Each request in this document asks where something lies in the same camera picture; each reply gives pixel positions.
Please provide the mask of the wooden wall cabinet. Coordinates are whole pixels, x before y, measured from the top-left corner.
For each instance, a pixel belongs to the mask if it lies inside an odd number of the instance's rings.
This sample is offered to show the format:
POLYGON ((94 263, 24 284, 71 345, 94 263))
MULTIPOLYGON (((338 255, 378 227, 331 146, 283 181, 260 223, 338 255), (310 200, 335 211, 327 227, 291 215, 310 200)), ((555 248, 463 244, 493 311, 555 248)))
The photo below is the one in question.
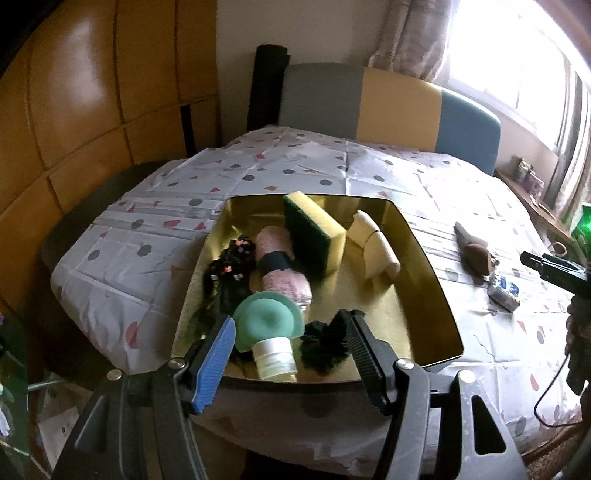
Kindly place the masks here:
POLYGON ((43 239, 111 175, 219 138, 214 1, 67 1, 1 80, 1 306, 43 239))

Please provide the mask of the blue white tissue packet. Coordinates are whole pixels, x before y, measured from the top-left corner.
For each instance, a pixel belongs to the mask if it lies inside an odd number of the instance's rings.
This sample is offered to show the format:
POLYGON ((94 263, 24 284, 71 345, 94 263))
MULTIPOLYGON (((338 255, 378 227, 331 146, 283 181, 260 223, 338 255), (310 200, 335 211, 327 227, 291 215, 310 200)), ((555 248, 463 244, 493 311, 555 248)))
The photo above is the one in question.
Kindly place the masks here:
POLYGON ((505 276, 493 273, 488 280, 489 297, 509 312, 520 306, 519 287, 505 276))

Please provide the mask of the black rolled mat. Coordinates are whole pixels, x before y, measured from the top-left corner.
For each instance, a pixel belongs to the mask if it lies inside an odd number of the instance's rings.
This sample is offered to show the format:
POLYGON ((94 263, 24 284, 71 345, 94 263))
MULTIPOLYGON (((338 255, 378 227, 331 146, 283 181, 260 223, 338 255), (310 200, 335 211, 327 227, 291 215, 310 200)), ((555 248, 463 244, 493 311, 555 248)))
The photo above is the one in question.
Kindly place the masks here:
POLYGON ((284 72, 290 64, 287 47, 262 44, 256 48, 246 130, 279 124, 284 72))

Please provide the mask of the green silicone cap bottle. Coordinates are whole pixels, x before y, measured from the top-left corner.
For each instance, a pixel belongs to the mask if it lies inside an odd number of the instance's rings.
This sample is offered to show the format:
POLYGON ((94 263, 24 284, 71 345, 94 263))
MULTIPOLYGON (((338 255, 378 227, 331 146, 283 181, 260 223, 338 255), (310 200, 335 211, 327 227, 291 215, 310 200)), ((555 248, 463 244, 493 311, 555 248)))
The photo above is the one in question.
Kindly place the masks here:
POLYGON ((259 380, 297 381, 291 342, 304 334, 304 316, 292 299, 273 291, 257 292, 238 305, 232 318, 235 348, 252 353, 259 380))

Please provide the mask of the floral window curtain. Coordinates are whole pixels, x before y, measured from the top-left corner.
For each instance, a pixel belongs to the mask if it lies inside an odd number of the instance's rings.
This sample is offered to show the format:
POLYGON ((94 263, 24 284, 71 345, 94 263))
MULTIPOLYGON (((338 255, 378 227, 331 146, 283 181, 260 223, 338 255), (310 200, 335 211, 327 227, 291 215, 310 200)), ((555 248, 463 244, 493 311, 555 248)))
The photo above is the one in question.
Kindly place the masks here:
POLYGON ((369 67, 431 82, 441 72, 457 1, 391 1, 369 67))

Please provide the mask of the beige cloth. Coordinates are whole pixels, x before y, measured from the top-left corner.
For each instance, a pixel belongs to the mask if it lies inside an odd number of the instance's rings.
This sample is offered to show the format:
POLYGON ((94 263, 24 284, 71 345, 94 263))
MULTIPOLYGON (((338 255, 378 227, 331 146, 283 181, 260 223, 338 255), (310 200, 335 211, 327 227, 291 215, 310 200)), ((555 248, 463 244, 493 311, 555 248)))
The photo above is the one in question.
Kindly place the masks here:
POLYGON ((396 281, 401 263, 386 235, 368 213, 356 211, 348 239, 362 249, 366 279, 386 276, 391 283, 396 281))

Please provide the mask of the wooden side shelf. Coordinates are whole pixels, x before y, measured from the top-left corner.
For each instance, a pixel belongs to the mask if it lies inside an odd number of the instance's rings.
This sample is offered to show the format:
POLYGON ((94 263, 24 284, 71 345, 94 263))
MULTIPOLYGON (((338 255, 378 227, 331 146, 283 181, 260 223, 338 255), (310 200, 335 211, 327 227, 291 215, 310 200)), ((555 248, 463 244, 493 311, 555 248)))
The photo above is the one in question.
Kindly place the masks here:
POLYGON ((540 199, 531 195, 509 175, 496 170, 495 176, 505 183, 527 210, 532 223, 541 237, 562 243, 571 243, 567 227, 540 199))

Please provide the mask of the grey yellow blue sofa backrest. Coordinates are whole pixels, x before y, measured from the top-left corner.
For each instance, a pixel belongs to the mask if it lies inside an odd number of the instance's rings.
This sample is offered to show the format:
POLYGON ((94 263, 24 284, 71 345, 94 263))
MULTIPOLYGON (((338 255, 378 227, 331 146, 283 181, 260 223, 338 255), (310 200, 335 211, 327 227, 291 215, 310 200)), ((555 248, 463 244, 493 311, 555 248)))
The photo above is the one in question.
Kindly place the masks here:
POLYGON ((305 63, 287 68, 281 126, 448 154, 493 175, 499 118, 433 83, 370 67, 305 63))

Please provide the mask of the pink rolled towel with band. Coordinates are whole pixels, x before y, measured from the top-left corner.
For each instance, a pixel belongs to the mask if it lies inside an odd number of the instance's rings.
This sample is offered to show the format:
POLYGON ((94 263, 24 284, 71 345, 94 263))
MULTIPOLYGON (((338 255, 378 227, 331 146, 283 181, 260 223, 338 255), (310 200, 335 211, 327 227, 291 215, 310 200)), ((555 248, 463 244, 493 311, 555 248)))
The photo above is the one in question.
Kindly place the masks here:
POLYGON ((311 305, 311 284, 296 269, 290 232, 279 226, 266 226, 256 236, 256 266, 264 291, 280 293, 302 310, 311 305))

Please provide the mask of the small brown plush toy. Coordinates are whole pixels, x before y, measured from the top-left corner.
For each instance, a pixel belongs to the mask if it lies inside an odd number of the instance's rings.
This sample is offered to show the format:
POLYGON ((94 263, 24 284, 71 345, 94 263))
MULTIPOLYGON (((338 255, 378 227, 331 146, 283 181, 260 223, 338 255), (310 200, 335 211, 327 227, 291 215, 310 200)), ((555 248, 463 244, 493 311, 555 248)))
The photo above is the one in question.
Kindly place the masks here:
POLYGON ((498 260, 488 249, 488 243, 469 233, 466 228, 457 222, 454 231, 461 255, 468 266, 479 276, 490 276, 498 260))

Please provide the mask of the black knitted cloth with dots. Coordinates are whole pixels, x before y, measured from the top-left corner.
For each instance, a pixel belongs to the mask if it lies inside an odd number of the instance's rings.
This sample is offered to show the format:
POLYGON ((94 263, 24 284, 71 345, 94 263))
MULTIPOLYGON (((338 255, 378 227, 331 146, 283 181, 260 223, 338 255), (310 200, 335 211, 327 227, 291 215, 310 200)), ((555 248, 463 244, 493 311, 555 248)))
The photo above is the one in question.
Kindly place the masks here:
POLYGON ((256 244, 240 235, 229 241, 221 255, 208 265, 202 276, 202 301, 192 315, 199 335, 211 330, 217 315, 232 316, 249 297, 249 277, 256 270, 256 244))

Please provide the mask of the green and yellow scrub sponge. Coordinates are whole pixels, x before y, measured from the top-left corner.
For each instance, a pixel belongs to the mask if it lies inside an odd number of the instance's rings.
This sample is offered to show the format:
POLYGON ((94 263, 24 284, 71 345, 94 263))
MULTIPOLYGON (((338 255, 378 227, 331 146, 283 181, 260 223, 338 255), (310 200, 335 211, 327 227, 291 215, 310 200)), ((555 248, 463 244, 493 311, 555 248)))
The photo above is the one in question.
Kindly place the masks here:
POLYGON ((312 281, 335 273, 342 263, 346 229, 301 191, 283 196, 283 214, 301 272, 312 281))

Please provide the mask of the gold metal tray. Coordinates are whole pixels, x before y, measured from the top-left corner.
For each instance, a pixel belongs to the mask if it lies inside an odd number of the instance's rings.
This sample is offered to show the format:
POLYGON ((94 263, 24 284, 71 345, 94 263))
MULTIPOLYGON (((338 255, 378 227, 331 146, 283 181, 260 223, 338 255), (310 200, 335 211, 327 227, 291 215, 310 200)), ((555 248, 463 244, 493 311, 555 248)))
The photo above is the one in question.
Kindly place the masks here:
MULTIPOLYGON (((311 284, 311 306, 305 320, 329 322, 341 308, 365 314, 373 334, 390 343, 400 357, 407 357, 430 371, 439 371, 464 352, 459 328, 440 281, 406 217, 388 199, 344 195, 315 195, 315 203, 344 227, 353 223, 356 211, 366 212, 388 239, 401 263, 396 280, 387 275, 368 279, 363 252, 346 243, 339 269, 311 284)), ((194 314, 202 304, 202 278, 211 261, 230 240, 245 234, 255 238, 266 226, 284 223, 280 194, 231 197, 218 210, 186 291, 171 353, 184 355, 204 333, 194 314)))

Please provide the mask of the patterned white tablecloth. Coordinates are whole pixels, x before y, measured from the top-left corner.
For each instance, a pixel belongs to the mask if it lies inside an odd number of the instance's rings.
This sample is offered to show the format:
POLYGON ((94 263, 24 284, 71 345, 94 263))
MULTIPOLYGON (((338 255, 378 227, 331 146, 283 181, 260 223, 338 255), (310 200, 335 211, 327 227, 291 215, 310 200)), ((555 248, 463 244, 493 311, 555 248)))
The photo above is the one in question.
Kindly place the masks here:
POLYGON ((243 448, 367 476, 387 421, 352 359, 318 374, 304 325, 360 310, 374 335, 433 372, 467 371, 517 449, 581 407, 561 369, 569 294, 520 256, 546 248, 498 178, 446 154, 288 127, 171 161, 102 208, 51 288, 92 345, 128 374, 186 353, 205 329, 207 267, 239 331, 277 337, 297 369, 257 374, 239 343, 199 423, 243 448))

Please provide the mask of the black mesh scrubber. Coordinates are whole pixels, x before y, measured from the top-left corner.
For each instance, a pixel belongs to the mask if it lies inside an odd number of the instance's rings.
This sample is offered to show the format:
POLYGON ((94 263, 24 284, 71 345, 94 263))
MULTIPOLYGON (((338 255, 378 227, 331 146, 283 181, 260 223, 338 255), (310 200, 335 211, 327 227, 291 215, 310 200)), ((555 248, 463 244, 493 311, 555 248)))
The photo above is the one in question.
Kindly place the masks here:
POLYGON ((318 375, 328 375, 349 358, 348 325, 351 312, 339 310, 332 321, 311 321, 301 336, 301 363, 318 375))

